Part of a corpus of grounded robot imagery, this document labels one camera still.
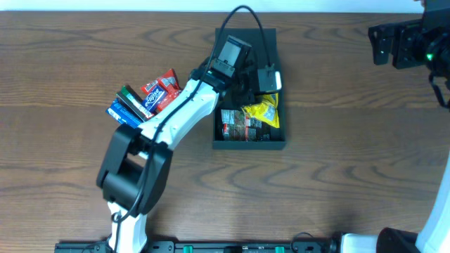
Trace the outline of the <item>yellow snack packet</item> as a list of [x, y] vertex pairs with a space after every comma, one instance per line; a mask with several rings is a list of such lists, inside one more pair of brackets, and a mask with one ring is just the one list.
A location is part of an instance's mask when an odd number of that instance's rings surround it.
[[246, 105], [242, 107], [243, 112], [251, 118], [258, 119], [268, 124], [270, 127], [279, 128], [278, 116], [278, 93], [260, 95], [260, 103]]

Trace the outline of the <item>dark snack packet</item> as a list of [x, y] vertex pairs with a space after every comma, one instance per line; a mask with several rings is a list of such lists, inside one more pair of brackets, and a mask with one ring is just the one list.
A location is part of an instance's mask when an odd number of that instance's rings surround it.
[[225, 141], [269, 141], [270, 127], [238, 110], [221, 109], [222, 136]]

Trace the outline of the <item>black box with lid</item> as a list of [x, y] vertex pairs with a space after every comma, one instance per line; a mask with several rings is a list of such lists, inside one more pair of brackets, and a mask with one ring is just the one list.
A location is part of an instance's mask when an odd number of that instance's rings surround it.
[[[282, 73], [280, 58], [278, 56], [278, 49], [276, 43], [276, 29], [275, 28], [264, 28], [264, 33], [266, 37], [266, 42], [269, 50], [269, 55], [271, 62], [275, 64], [275, 69]], [[262, 42], [262, 36], [258, 28], [225, 28], [219, 42], [218, 46], [222, 47], [224, 45], [225, 39], [228, 35], [237, 37], [253, 47], [253, 54], [256, 55], [256, 63], [258, 68], [262, 68], [266, 65], [266, 54]], [[278, 116], [280, 127], [273, 128], [270, 127], [270, 139], [267, 141], [225, 141], [222, 133], [222, 120], [221, 120], [221, 109], [225, 108], [225, 104], [218, 105], [214, 111], [214, 130], [213, 130], [213, 141], [212, 148], [215, 150], [282, 150], [284, 149], [287, 138], [287, 124], [285, 116], [285, 100], [284, 100], [285, 89], [282, 88], [278, 92]]]

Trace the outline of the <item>red snack packet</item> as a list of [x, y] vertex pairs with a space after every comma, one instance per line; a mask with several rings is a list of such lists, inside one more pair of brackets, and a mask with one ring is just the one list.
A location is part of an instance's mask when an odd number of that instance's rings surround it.
[[162, 112], [181, 93], [181, 88], [179, 86], [178, 78], [174, 69], [169, 69], [166, 73], [162, 74], [157, 79], [151, 81], [145, 86], [142, 86], [141, 90], [147, 96], [155, 87], [164, 89], [167, 92], [167, 95], [157, 106], [156, 111], [152, 112], [153, 114]]

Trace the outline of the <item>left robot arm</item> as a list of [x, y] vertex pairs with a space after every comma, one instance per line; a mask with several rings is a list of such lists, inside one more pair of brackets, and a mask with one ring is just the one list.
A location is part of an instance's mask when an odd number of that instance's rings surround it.
[[150, 120], [115, 130], [96, 178], [112, 215], [108, 252], [144, 250], [147, 214], [165, 189], [174, 149], [214, 111], [224, 92], [255, 82], [255, 53], [242, 53], [236, 60], [229, 56], [207, 58], [191, 72], [178, 97]]

